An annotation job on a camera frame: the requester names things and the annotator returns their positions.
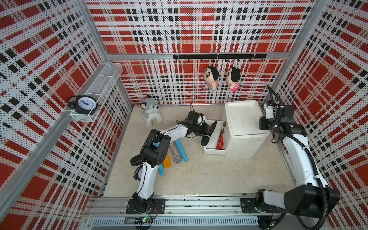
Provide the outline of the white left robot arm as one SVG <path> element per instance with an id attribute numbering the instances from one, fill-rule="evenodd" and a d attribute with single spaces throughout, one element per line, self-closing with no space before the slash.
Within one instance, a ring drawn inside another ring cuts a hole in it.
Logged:
<path id="1" fill-rule="evenodd" d="M 159 166 L 166 159 L 169 145 L 180 138 L 194 134 L 201 137 L 201 145 L 207 146 L 212 133 L 215 131 L 217 121 L 208 123 L 208 120 L 201 113 L 190 111 L 188 116 L 175 126 L 157 130 L 152 129 L 148 134 L 139 155 L 130 160 L 132 166 L 139 168 L 135 172 L 135 179 L 140 185 L 132 195 L 132 206 L 137 212 L 149 213 L 153 208 L 154 182 Z"/>

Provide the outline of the black alarm clock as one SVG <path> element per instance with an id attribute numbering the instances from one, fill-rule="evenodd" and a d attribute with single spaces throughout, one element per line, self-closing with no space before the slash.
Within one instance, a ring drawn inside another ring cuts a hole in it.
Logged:
<path id="1" fill-rule="evenodd" d="M 134 172 L 134 179 L 140 181 L 142 178 L 143 165 L 140 165 Z"/>
<path id="2" fill-rule="evenodd" d="M 87 95 L 73 96 L 67 103 L 70 109 L 80 115 L 93 115 L 99 106 L 97 100 Z"/>

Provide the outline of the white plastic drawer cabinet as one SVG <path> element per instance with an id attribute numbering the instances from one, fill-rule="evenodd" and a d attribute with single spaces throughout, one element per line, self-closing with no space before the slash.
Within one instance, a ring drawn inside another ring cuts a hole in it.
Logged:
<path id="1" fill-rule="evenodd" d="M 256 100 L 228 102 L 222 115 L 224 149 L 227 159 L 249 160 L 269 136 L 259 129 L 263 116 Z"/>

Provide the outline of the black alarm clock in basket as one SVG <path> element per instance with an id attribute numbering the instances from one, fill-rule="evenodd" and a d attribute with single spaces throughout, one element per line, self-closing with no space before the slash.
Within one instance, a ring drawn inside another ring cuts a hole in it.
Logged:
<path id="1" fill-rule="evenodd" d="M 80 115 L 93 115 L 99 106 L 97 100 L 87 95 L 73 96 L 67 103 L 70 109 Z"/>

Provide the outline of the white bottom drawer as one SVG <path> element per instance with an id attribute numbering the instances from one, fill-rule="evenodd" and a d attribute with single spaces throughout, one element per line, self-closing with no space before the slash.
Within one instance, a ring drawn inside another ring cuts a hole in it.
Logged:
<path id="1" fill-rule="evenodd" d="M 212 135 L 210 136 L 209 142 L 208 144 L 204 147 L 204 153 L 205 155 L 221 155 L 221 156 L 225 156 L 226 155 L 226 151 L 224 149 L 224 147 L 222 147 L 221 149 L 217 149 L 217 144 L 219 142 L 219 137 L 221 135 L 221 131 L 223 130 L 223 122 L 222 121 L 217 121 L 216 127 L 212 133 Z"/>

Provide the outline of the pink-dressed plush doll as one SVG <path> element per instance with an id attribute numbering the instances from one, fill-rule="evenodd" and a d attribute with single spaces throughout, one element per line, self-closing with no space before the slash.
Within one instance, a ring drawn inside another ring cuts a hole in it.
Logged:
<path id="1" fill-rule="evenodd" d="M 241 71 L 239 68 L 231 67 L 226 73 L 226 80 L 230 91 L 237 92 L 240 88 Z"/>

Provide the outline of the grey white husky plush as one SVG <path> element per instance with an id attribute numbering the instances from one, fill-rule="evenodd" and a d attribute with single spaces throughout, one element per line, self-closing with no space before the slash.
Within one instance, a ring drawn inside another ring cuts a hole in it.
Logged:
<path id="1" fill-rule="evenodd" d="M 152 127 L 153 120 L 156 120 L 157 123 L 163 122 L 160 107 L 152 96 L 148 95 L 146 100 L 140 104 L 140 107 L 143 109 L 142 115 L 147 127 Z"/>

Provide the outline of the orange microphone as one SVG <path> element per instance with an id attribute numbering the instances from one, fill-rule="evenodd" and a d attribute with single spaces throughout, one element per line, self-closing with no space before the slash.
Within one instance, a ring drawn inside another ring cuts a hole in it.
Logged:
<path id="1" fill-rule="evenodd" d="M 166 154 L 166 157 L 163 161 L 163 167 L 164 168 L 170 168 L 171 167 L 171 160 L 169 158 L 169 154 Z"/>

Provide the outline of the black wall hook rail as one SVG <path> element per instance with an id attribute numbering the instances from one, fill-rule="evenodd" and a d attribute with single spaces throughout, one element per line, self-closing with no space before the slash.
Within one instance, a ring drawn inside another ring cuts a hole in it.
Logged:
<path id="1" fill-rule="evenodd" d="M 173 55 L 174 60 L 204 60 L 204 59 L 260 59 L 264 60 L 266 59 L 267 54 L 175 54 Z"/>

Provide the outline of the blue-shorts plush doll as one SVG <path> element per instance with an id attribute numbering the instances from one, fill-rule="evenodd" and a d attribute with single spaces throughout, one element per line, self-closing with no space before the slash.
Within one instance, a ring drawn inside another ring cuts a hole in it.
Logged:
<path id="1" fill-rule="evenodd" d="M 215 67 L 206 67 L 204 69 L 204 80 L 206 82 L 206 86 L 212 90 L 215 91 L 219 85 L 218 78 L 219 78 L 219 72 Z"/>

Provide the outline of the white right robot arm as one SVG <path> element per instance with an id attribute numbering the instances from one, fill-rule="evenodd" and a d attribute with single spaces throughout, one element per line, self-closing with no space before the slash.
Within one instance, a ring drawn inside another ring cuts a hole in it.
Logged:
<path id="1" fill-rule="evenodd" d="M 304 127 L 293 118 L 294 107 L 266 104 L 265 116 L 259 119 L 259 128 L 278 135 L 289 153 L 296 187 L 287 192 L 258 190 L 254 207 L 259 212 L 276 208 L 284 217 L 296 216 L 305 230 L 319 230 L 340 200 L 340 193 L 329 186 L 318 169 L 310 151 Z"/>

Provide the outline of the silver rhinestone microphone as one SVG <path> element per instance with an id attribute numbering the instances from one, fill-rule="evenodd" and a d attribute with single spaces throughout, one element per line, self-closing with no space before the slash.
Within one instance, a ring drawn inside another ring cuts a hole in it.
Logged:
<path id="1" fill-rule="evenodd" d="M 176 164 L 179 164 L 181 163 L 181 161 L 183 160 L 182 156 L 181 156 L 181 153 L 176 145 L 176 143 L 173 141 L 170 143 L 170 150 L 173 154 L 173 159 L 174 159 L 174 162 Z"/>

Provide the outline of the black glasses case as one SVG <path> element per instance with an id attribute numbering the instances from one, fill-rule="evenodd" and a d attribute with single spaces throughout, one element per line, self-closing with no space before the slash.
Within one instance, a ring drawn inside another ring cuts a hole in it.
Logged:
<path id="1" fill-rule="evenodd" d="M 142 159 L 142 156 L 141 155 L 137 155 L 137 156 L 131 158 L 131 160 L 130 160 L 130 164 L 133 167 L 141 165 L 142 162 L 143 162 L 143 159 Z"/>

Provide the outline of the blue microphone from drawer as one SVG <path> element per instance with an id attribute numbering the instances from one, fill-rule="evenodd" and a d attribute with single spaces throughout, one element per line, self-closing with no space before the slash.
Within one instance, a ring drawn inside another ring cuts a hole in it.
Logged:
<path id="1" fill-rule="evenodd" d="M 184 150 L 184 147 L 182 146 L 182 144 L 181 144 L 180 140 L 179 140 L 179 139 L 177 139 L 177 140 L 175 140 L 174 142 L 175 142 L 175 144 L 177 145 L 177 148 L 178 148 L 179 153 L 181 154 L 181 156 L 182 156 L 183 160 L 187 163 L 187 162 L 188 162 L 188 157 L 187 157 L 187 154 L 186 154 L 186 152 L 185 152 L 185 150 Z"/>

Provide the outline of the red rhinestone microphone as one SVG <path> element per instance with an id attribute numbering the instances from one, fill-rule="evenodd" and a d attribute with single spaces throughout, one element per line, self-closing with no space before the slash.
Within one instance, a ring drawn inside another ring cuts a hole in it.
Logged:
<path id="1" fill-rule="evenodd" d="M 218 150 L 223 149 L 223 145 L 224 145 L 223 133 L 224 133 L 224 129 L 221 129 L 221 131 L 219 133 L 217 146 L 216 146 L 216 149 L 218 149 Z"/>

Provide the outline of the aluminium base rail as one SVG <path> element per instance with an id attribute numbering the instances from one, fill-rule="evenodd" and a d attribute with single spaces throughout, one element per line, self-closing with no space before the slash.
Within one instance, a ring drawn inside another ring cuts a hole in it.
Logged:
<path id="1" fill-rule="evenodd" d="M 264 212 L 259 212 L 254 207 L 254 199 L 254 194 L 157 196 L 154 198 L 155 206 L 149 214 L 146 214 L 134 210 L 129 197 L 93 198 L 87 206 L 81 229 L 258 227 L 260 223 L 268 223 L 272 230 L 276 230 L 281 229 L 282 224 L 292 218 L 288 214 L 281 224 L 275 225 L 281 217 L 281 211 L 276 208 L 265 208 Z M 150 217 L 152 221 L 150 225 L 125 225 L 126 217 Z"/>

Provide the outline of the green circuit board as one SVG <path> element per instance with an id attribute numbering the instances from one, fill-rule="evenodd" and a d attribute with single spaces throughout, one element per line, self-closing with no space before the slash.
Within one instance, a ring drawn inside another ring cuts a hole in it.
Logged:
<path id="1" fill-rule="evenodd" d="M 150 217 L 126 217 L 124 220 L 125 225 L 150 225 L 152 219 Z"/>

